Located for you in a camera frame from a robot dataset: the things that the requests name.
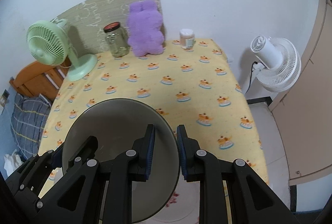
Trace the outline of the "grey bowl with dark rim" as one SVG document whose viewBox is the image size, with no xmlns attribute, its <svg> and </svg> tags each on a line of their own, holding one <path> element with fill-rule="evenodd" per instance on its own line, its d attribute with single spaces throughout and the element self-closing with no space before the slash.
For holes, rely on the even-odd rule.
<svg viewBox="0 0 332 224">
<path fill-rule="evenodd" d="M 62 153 L 68 173 L 80 158 L 97 169 L 93 204 L 103 223 L 136 223 L 159 212 L 179 178 L 177 142 L 166 120 L 145 103 L 105 100 L 87 109 L 70 127 Z"/>
</svg>

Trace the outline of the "wall power socket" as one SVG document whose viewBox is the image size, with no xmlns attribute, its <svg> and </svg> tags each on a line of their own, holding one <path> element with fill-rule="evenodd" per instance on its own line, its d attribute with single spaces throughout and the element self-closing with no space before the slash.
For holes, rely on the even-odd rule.
<svg viewBox="0 0 332 224">
<path fill-rule="evenodd" d="M 2 106 L 2 107 L 5 107 L 5 105 L 6 105 L 6 103 L 7 103 L 7 100 L 8 100 L 8 98 L 9 98 L 9 92 L 7 91 L 7 90 L 4 90 L 3 91 L 3 94 L 1 95 L 1 97 L 0 97 L 0 105 Z"/>
</svg>

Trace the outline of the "beige wooden door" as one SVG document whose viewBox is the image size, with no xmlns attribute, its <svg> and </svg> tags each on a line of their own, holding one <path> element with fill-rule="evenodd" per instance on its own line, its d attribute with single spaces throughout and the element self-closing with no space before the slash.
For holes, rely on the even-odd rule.
<svg viewBox="0 0 332 224">
<path fill-rule="evenodd" d="M 331 173 L 331 1 L 319 0 L 302 70 L 271 107 L 285 149 L 290 185 Z"/>
</svg>

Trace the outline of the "purple plush toy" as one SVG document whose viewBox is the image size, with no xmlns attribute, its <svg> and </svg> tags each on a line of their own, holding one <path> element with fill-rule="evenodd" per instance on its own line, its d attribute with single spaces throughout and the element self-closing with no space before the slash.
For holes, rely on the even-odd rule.
<svg viewBox="0 0 332 224">
<path fill-rule="evenodd" d="M 143 0 L 129 5 L 127 26 L 128 44 L 136 57 L 163 53 L 163 17 L 154 0 Z"/>
</svg>

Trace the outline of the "grey plaid pillow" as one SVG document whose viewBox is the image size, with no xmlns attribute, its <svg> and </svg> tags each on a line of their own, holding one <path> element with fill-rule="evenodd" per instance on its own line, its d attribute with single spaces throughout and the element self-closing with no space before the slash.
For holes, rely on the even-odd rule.
<svg viewBox="0 0 332 224">
<path fill-rule="evenodd" d="M 11 115 L 11 132 L 22 157 L 38 153 L 52 103 L 43 95 L 27 97 L 16 94 Z"/>
</svg>

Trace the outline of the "white cloth pile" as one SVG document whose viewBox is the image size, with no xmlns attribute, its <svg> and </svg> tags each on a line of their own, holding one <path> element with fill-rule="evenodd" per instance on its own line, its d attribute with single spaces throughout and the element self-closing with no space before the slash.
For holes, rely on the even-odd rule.
<svg viewBox="0 0 332 224">
<path fill-rule="evenodd" d="M 21 165 L 23 165 L 23 161 L 17 150 L 15 149 L 12 154 L 4 155 L 4 169 L 6 171 L 7 177 L 9 177 L 14 171 L 18 169 Z"/>
</svg>

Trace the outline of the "cotton swab container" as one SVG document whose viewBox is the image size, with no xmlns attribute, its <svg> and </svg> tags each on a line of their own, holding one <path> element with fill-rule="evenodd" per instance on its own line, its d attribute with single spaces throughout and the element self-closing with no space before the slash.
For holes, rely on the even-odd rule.
<svg viewBox="0 0 332 224">
<path fill-rule="evenodd" d="M 179 41 L 183 49 L 192 49 L 195 43 L 195 34 L 192 29 L 181 29 L 179 31 Z"/>
</svg>

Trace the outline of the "wooden bed headboard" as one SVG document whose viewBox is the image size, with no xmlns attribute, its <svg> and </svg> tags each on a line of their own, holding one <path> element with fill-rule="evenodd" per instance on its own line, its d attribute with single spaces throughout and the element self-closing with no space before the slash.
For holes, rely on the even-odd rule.
<svg viewBox="0 0 332 224">
<path fill-rule="evenodd" d="M 9 84 L 23 96 L 37 97 L 42 94 L 54 101 L 68 70 L 69 60 L 65 60 L 59 66 L 44 65 L 34 61 L 24 67 L 15 78 L 11 78 Z"/>
</svg>

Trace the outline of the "white standing fan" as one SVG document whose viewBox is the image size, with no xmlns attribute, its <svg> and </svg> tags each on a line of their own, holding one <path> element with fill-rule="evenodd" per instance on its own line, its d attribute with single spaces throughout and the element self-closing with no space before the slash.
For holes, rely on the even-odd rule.
<svg viewBox="0 0 332 224">
<path fill-rule="evenodd" d="M 289 90 L 298 80 L 302 68 L 300 55 L 294 44 L 285 38 L 255 37 L 250 50 L 257 58 L 242 86 L 247 93 L 254 80 L 272 93 Z"/>
</svg>

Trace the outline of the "glass jar with dark lid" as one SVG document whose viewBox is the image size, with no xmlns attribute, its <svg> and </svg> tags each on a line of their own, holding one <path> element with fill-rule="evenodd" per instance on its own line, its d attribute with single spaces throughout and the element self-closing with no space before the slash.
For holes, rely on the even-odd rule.
<svg viewBox="0 0 332 224">
<path fill-rule="evenodd" d="M 120 22 L 112 22 L 104 27 L 105 39 L 114 58 L 120 58 L 129 53 L 128 34 Z"/>
</svg>

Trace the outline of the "yellow cake-print tablecloth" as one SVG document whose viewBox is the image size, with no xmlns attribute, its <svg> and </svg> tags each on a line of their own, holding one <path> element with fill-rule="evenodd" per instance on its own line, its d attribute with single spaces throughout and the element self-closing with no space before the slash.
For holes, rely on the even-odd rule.
<svg viewBox="0 0 332 224">
<path fill-rule="evenodd" d="M 155 109 L 176 129 L 184 125 L 200 147 L 220 159 L 241 158 L 266 181 L 266 161 L 249 106 L 228 65 L 211 39 L 193 49 L 168 42 L 161 55 L 114 58 L 98 55 L 82 79 L 65 79 L 56 95 L 39 152 L 60 146 L 77 117 L 112 98 L 132 98 Z"/>
</svg>

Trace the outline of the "green desk fan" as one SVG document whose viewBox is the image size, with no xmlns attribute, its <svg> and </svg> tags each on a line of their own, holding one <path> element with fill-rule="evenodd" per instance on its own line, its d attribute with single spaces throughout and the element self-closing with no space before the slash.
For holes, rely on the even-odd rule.
<svg viewBox="0 0 332 224">
<path fill-rule="evenodd" d="M 71 66 L 67 72 L 70 81 L 86 76 L 97 64 L 97 56 L 86 54 L 79 57 L 71 43 L 67 19 L 40 20 L 33 23 L 26 34 L 31 55 L 44 65 L 59 66 L 69 59 Z"/>
</svg>

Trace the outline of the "grey elephant-print wall mat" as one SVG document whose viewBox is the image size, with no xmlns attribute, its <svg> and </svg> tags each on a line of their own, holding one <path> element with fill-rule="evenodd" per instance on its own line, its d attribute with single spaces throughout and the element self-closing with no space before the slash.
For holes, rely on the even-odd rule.
<svg viewBox="0 0 332 224">
<path fill-rule="evenodd" d="M 122 28 L 128 29 L 129 5 L 137 1 L 143 0 L 85 0 L 57 18 L 68 20 L 68 36 L 79 56 L 97 54 L 109 50 L 103 28 L 112 22 L 120 22 Z M 160 0 L 153 1 L 161 12 Z"/>
</svg>

